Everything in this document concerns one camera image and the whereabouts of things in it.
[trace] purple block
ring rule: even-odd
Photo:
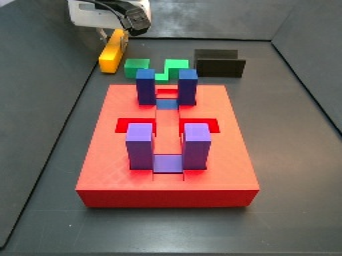
[[[154,155],[153,173],[182,173],[181,155]]]
[[[152,124],[132,123],[128,125],[125,147],[129,158],[129,169],[152,170]]]
[[[197,73],[194,69],[180,69],[177,80],[178,105],[196,105]]]
[[[154,70],[137,69],[136,71],[136,92],[138,105],[154,105]]]
[[[184,124],[182,135],[182,169],[206,169],[206,157],[210,145],[210,135],[206,124]]]

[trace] red block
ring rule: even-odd
[[[124,104],[116,103],[117,97],[125,97],[126,100],[120,101]],[[125,134],[113,132],[117,118],[154,118],[156,115],[158,129],[154,108],[140,109],[134,102],[134,86],[109,87],[76,185],[84,204],[88,207],[249,205],[259,184],[224,86],[198,85],[197,105],[192,108],[180,107],[180,120],[214,118],[218,126],[218,133],[210,133],[206,170],[186,170],[182,175],[129,170]],[[170,154],[166,148],[162,148],[162,152]]]

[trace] building block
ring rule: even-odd
[[[181,154],[177,110],[156,110],[156,136],[153,154]]]
[[[178,70],[188,69],[188,68],[189,68],[188,60],[165,59],[164,73],[168,73],[169,79],[177,79]]]
[[[153,173],[182,173],[181,155],[154,155]]]
[[[177,79],[178,70],[188,69],[188,60],[165,59],[164,62],[164,73],[154,74],[156,84],[166,84],[169,79]]]
[[[154,83],[156,84],[166,84],[168,83],[168,73],[154,74]]]
[[[134,123],[128,125],[125,147],[130,170],[153,168],[152,124]]]
[[[200,109],[192,113],[194,115],[198,112],[213,113],[210,107],[216,106],[217,113],[221,113],[216,116],[220,132],[210,133],[206,170],[182,170],[182,180],[181,174],[153,174],[152,170],[129,170],[125,134],[113,132],[116,117],[122,115],[116,113],[120,112],[116,106],[121,107],[116,99],[122,102],[121,94],[125,94],[124,104],[128,106],[128,112],[136,107],[130,103],[130,101],[137,102],[134,86],[112,85],[105,96],[76,185],[76,192],[85,206],[101,208],[248,206],[257,194],[259,184],[224,86],[197,86],[197,105],[192,109],[197,107]],[[209,103],[205,105],[198,104],[201,96],[208,99]],[[174,110],[153,111],[157,129],[158,117],[162,117],[157,112],[172,113]],[[180,108],[178,117],[186,114],[189,114],[188,110]],[[149,116],[149,113],[145,114],[141,109],[140,115]]]
[[[237,50],[196,49],[193,59],[198,77],[241,77],[245,60]]]
[[[208,125],[185,124],[182,136],[182,169],[205,170],[210,145]]]
[[[121,39],[128,36],[121,29],[114,29],[110,39],[98,57],[98,65],[102,73],[114,73],[122,57]]]
[[[156,109],[177,110],[177,100],[176,99],[156,99]]]
[[[180,69],[177,80],[177,104],[196,104],[197,74],[194,69]]]
[[[125,78],[136,78],[137,69],[149,68],[149,59],[126,59],[124,62],[124,76]]]
[[[136,71],[136,92],[138,105],[154,105],[154,70],[138,69]]]

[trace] gray table surface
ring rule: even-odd
[[[237,49],[247,60],[225,84],[260,192],[245,208],[86,209],[74,193],[109,84],[94,69],[2,253],[342,252],[342,143],[267,42],[130,40],[125,58],[192,62],[193,49]]]

